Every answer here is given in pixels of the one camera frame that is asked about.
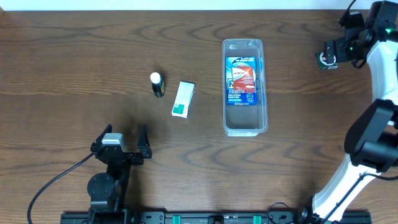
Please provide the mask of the blue Kool Fever box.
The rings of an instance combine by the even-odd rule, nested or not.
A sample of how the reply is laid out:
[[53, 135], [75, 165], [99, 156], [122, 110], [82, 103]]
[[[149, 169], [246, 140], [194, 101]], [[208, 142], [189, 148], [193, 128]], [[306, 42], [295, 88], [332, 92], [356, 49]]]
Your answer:
[[256, 74], [256, 58], [255, 57], [226, 57], [224, 61], [224, 82], [226, 90], [226, 103], [228, 105], [256, 105], [257, 97], [257, 74], [256, 74], [256, 92], [255, 93], [234, 93], [232, 68], [238, 66], [250, 66]]

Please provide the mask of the white green medicine box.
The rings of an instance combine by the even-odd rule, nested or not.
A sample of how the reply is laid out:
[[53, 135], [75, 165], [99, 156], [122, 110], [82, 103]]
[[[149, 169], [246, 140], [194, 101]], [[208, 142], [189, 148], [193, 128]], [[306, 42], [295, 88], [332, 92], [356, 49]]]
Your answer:
[[180, 82], [172, 108], [172, 116], [187, 118], [195, 84], [190, 82]]

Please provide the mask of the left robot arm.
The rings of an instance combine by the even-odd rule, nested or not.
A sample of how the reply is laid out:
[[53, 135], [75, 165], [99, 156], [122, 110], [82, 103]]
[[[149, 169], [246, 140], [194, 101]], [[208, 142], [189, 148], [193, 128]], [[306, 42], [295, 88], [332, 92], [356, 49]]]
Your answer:
[[152, 157], [147, 128], [141, 127], [138, 152], [126, 152], [121, 133], [113, 133], [109, 124], [93, 141], [90, 151], [107, 165], [106, 172], [94, 175], [88, 182], [91, 198], [89, 223], [139, 223], [139, 214], [124, 206], [132, 166], [141, 166]]

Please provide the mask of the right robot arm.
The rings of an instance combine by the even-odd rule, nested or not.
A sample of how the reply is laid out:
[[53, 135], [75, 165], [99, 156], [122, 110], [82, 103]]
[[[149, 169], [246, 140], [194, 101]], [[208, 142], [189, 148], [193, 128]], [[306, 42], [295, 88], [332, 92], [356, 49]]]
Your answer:
[[397, 135], [385, 130], [397, 127], [397, 3], [374, 2], [366, 19], [347, 9], [338, 23], [345, 36], [325, 42], [315, 55], [318, 68], [336, 69], [342, 62], [357, 69], [368, 65], [373, 102], [349, 128], [343, 162], [296, 223], [364, 223], [369, 215], [346, 213], [348, 205], [372, 180], [396, 180], [382, 173], [397, 166]]

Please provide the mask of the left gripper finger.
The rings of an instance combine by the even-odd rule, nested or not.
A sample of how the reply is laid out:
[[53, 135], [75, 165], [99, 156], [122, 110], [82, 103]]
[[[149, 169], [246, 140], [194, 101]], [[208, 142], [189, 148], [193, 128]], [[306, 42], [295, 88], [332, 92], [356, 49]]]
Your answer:
[[140, 153], [142, 154], [143, 157], [152, 157], [152, 149], [147, 137], [146, 125], [142, 125], [141, 127], [139, 140], [137, 142], [137, 147], [139, 148]]
[[92, 146], [98, 146], [102, 143], [102, 139], [104, 138], [105, 134], [112, 133], [112, 125], [109, 124], [105, 127], [104, 131], [93, 141], [91, 144]]

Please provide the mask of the dark green round-label box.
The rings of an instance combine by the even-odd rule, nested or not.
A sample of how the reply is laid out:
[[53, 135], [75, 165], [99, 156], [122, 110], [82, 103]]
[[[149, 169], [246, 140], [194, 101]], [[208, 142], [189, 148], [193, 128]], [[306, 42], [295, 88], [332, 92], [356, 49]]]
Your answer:
[[338, 68], [338, 62], [335, 55], [333, 56], [332, 63], [328, 63], [324, 56], [324, 52], [316, 52], [315, 61], [319, 70], [335, 70]]

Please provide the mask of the red medicine box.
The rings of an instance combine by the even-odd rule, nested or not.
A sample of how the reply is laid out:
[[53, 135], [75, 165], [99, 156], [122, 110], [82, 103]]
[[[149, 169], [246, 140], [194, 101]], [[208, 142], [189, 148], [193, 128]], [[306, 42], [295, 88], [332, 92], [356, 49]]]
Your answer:
[[250, 66], [238, 66], [232, 69], [234, 93], [255, 93], [256, 74]]

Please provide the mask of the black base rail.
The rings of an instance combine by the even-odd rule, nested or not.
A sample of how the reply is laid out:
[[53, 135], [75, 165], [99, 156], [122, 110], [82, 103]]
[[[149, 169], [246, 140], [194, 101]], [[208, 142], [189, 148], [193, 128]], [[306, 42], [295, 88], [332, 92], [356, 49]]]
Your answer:
[[162, 211], [138, 212], [68, 212], [60, 217], [60, 224], [289, 224], [303, 223], [299, 215], [290, 210], [271, 210], [264, 213], [178, 213]]

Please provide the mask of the clear plastic container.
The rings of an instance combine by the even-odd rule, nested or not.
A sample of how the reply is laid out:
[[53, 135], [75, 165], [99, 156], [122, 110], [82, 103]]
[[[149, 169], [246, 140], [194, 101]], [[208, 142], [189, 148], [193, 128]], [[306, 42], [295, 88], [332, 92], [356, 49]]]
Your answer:
[[[264, 46], [259, 39], [223, 41], [223, 124], [227, 136], [254, 137], [268, 129]], [[256, 105], [228, 105], [224, 78], [226, 57], [255, 57], [257, 74]]]

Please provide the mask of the dark bottle white cap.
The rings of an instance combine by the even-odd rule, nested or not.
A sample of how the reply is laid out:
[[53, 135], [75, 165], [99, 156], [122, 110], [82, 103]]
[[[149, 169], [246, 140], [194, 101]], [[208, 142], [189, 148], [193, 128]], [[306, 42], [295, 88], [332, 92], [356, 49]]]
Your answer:
[[158, 72], [153, 72], [150, 75], [150, 80], [154, 95], [158, 98], [163, 97], [165, 94], [165, 83], [162, 75]]

